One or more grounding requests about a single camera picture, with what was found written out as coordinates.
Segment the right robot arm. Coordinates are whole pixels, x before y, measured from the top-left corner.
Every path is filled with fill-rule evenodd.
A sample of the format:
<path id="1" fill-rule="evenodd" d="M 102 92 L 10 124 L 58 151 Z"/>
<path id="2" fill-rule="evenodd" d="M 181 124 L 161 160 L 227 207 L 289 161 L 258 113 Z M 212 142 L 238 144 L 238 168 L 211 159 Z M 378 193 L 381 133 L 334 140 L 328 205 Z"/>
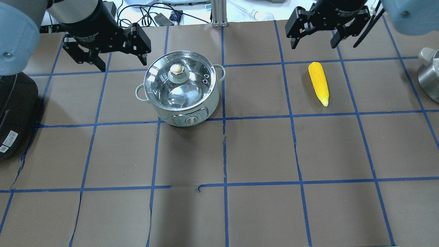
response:
<path id="1" fill-rule="evenodd" d="M 378 20 L 387 14 L 394 28 L 409 36 L 425 35 L 438 30 L 437 0 L 379 0 L 371 13 L 365 0 L 318 0 L 309 10 L 296 7 L 284 27 L 290 46 L 295 49 L 305 36 L 334 30 L 331 48 L 348 37 L 358 37 L 357 47 Z"/>

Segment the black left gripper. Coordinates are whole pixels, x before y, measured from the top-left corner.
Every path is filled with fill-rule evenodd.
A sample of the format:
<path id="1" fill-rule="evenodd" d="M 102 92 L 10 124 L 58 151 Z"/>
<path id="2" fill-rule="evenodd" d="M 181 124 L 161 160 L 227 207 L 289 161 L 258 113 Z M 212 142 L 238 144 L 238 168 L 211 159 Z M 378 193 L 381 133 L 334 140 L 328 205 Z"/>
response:
<path id="1" fill-rule="evenodd" d="M 47 11 L 67 32 L 63 36 L 62 48 L 76 63 L 92 64 L 105 72 L 106 63 L 99 53 L 120 51 L 136 55 L 143 66 L 147 65 L 152 43 L 139 23 L 120 28 L 102 0 L 52 2 Z"/>

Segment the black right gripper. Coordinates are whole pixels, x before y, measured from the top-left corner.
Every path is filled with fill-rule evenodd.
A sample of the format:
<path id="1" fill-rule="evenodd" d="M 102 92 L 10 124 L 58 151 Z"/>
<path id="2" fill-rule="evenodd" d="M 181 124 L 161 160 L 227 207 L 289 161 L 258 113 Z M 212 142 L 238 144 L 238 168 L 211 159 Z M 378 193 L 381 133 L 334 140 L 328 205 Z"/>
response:
<path id="1" fill-rule="evenodd" d="M 307 11 L 296 7 L 285 25 L 290 46 L 295 49 L 301 38 L 317 31 L 336 30 L 330 44 L 336 48 L 349 36 L 359 36 L 371 19 L 365 0 L 318 0 Z"/>

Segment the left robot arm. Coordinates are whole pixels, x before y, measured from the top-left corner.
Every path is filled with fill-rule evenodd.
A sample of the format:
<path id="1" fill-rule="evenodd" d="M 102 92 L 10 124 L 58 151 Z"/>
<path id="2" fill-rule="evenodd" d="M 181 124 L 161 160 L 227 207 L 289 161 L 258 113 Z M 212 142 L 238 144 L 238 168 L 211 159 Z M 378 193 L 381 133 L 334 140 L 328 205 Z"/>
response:
<path id="1" fill-rule="evenodd" d="M 0 3 L 0 72 L 22 72 L 39 43 L 39 30 L 49 13 L 66 32 L 62 47 L 78 64 L 106 70 L 100 54 L 136 55 L 142 65 L 152 43 L 138 23 L 120 27 L 102 0 L 2 0 Z"/>

